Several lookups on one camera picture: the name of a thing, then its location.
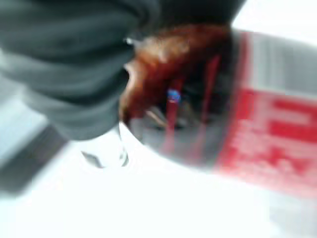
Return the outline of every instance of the red stripe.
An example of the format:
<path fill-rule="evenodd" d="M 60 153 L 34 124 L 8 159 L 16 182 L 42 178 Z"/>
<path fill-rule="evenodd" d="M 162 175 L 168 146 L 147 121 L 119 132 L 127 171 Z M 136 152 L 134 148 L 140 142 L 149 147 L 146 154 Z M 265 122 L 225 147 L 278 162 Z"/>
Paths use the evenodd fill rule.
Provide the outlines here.
<path fill-rule="evenodd" d="M 183 84 L 185 81 L 185 75 L 181 75 L 179 78 L 176 78 L 169 88 L 170 90 L 175 90 L 181 95 L 181 90 L 183 88 Z M 165 134 L 165 141 L 163 144 L 163 150 L 165 152 L 173 152 L 175 149 L 174 146 L 174 131 L 175 131 L 175 124 L 177 119 L 177 109 L 178 109 L 178 102 L 172 102 L 170 100 L 167 101 L 167 108 L 166 108 L 166 117 L 167 117 L 167 129 Z"/>
<path fill-rule="evenodd" d="M 211 93 L 215 83 L 216 73 L 218 70 L 220 62 L 220 56 L 216 56 L 211 59 L 206 68 L 205 72 L 205 96 L 203 101 L 203 113 L 202 113 L 202 123 L 200 125 L 198 136 L 196 142 L 193 145 L 193 149 L 189 154 L 189 163 L 197 164 L 201 162 L 203 158 L 203 149 L 204 145 L 206 144 L 206 127 L 207 127 L 207 120 L 208 120 L 208 112 L 211 103 Z"/>
<path fill-rule="evenodd" d="M 248 32 L 242 32 L 241 41 L 240 41 L 240 56 L 238 58 L 236 74 L 234 77 L 235 88 L 234 88 L 233 97 L 231 100 L 231 105 L 233 106 L 232 118 L 236 116 L 237 105 L 241 103 L 241 91 L 242 91 L 241 89 L 245 85 L 247 85 L 247 82 L 249 80 L 251 70 L 252 70 L 251 61 L 250 61 L 251 49 L 249 47 L 250 43 L 248 41 L 249 39 L 248 37 L 249 37 Z M 234 131 L 234 127 L 235 127 L 234 124 L 231 124 L 229 126 L 229 131 L 228 131 L 229 133 L 226 136 L 224 146 L 222 147 L 221 153 L 219 155 L 217 166 L 219 167 L 220 170 L 222 169 L 222 165 L 226 164 L 226 161 L 228 159 L 225 156 L 225 152 L 230 147 L 228 138 L 232 137 L 232 132 Z"/>

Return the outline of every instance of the sleeve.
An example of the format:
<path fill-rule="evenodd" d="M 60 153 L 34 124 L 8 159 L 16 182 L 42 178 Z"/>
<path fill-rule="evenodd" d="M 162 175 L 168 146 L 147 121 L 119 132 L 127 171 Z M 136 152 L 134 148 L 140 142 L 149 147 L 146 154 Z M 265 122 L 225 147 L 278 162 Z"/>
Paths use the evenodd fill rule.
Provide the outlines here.
<path fill-rule="evenodd" d="M 98 137 L 118 122 L 123 39 L 158 15 L 149 0 L 0 0 L 0 73 L 65 137 Z"/>
<path fill-rule="evenodd" d="M 159 20 L 134 32 L 133 38 L 139 40 L 161 28 L 189 23 L 230 25 L 245 2 L 246 0 L 159 0 Z"/>

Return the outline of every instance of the dark gray sleeve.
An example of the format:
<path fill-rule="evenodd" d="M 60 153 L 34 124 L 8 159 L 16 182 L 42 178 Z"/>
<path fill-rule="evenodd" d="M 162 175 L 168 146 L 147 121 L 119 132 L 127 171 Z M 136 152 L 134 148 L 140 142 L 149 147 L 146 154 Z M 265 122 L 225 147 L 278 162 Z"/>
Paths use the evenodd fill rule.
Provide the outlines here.
<path fill-rule="evenodd" d="M 118 122 L 133 49 L 123 39 L 155 20 L 149 0 L 0 0 L 0 72 L 66 137 L 85 140 Z"/>

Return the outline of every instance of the blue object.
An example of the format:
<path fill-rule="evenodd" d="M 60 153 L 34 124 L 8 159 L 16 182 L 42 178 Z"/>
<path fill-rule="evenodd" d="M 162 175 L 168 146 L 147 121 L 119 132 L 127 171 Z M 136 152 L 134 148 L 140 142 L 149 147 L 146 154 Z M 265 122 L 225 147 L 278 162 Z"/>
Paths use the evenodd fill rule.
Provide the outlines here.
<path fill-rule="evenodd" d="M 172 103 L 179 103 L 180 99 L 181 99 L 180 94 L 178 93 L 178 91 L 172 90 L 172 89 L 168 90 L 167 98 Z"/>

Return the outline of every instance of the bottle label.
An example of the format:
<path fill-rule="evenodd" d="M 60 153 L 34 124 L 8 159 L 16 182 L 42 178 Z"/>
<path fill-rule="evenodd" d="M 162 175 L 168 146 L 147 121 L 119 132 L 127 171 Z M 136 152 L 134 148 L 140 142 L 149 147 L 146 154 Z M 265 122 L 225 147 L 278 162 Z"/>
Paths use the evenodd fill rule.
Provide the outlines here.
<path fill-rule="evenodd" d="M 242 34 L 222 173 L 317 197 L 317 50 Z"/>

